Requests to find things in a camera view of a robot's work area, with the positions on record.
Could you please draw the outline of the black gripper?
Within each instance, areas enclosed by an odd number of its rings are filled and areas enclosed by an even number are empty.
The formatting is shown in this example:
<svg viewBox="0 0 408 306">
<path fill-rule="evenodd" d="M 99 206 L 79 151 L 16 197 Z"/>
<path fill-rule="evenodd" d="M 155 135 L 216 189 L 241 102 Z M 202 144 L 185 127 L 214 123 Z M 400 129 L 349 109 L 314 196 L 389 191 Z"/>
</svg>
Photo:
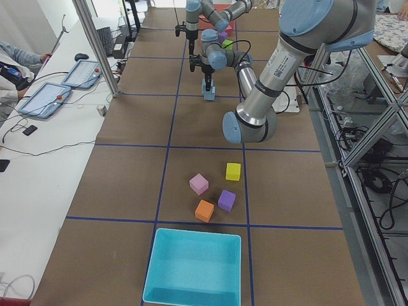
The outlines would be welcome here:
<svg viewBox="0 0 408 306">
<path fill-rule="evenodd" d="M 194 41 L 198 39 L 198 31 L 187 29 L 186 38 L 189 40 L 189 55 L 194 55 Z"/>
<path fill-rule="evenodd" d="M 202 63 L 201 71 L 205 74 L 203 79 L 203 90 L 205 92 L 210 92 L 212 90 L 212 73 L 214 73 L 214 69 L 211 67 L 211 65 Z"/>
</svg>

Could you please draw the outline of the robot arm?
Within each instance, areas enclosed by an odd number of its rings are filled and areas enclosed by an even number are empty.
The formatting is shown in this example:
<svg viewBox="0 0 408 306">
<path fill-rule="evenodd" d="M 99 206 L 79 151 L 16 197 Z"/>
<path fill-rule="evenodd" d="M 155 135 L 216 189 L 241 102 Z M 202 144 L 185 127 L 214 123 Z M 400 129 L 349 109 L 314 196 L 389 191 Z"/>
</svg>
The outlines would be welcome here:
<svg viewBox="0 0 408 306">
<path fill-rule="evenodd" d="M 245 101 L 222 120 L 230 143 L 257 143 L 270 139 L 277 128 L 274 101 L 281 95 L 302 61 L 321 45 L 328 52 L 364 47 L 373 40 L 376 1 L 285 1 L 280 11 L 277 46 L 260 76 L 254 74 L 246 53 L 223 50 L 218 33 L 249 12 L 252 1 L 237 1 L 217 11 L 210 1 L 200 1 L 213 28 L 201 34 L 201 54 L 214 70 L 234 68 Z"/>
<path fill-rule="evenodd" d="M 253 0 L 239 0 L 226 9 L 219 11 L 213 1 L 186 1 L 186 20 L 182 24 L 182 30 L 186 33 L 186 39 L 189 43 L 189 56 L 194 55 L 195 41 L 198 39 L 200 15 L 203 15 L 215 27 L 217 32 L 223 32 L 230 22 L 244 13 L 249 13 L 253 6 Z"/>
</svg>

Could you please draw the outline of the person forearm white sleeve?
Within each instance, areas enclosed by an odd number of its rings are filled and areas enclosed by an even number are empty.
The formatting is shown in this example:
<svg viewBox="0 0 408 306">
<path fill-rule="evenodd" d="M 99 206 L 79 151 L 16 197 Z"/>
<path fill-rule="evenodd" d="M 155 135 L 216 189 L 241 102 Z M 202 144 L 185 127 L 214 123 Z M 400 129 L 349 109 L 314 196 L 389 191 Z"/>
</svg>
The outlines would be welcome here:
<svg viewBox="0 0 408 306">
<path fill-rule="evenodd" d="M 21 50 L 5 41 L 1 41 L 1 55 L 27 68 L 42 63 L 41 55 Z"/>
</svg>

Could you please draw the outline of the person hand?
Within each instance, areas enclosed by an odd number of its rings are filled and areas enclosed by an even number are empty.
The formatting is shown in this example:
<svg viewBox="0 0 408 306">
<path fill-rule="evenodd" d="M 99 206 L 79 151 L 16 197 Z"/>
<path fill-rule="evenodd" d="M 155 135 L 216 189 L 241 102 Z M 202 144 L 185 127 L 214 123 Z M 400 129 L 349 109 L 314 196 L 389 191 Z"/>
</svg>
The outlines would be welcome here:
<svg viewBox="0 0 408 306">
<path fill-rule="evenodd" d="M 52 53 L 45 53 L 40 56 L 40 62 L 43 64 L 47 59 L 52 57 Z"/>
</svg>

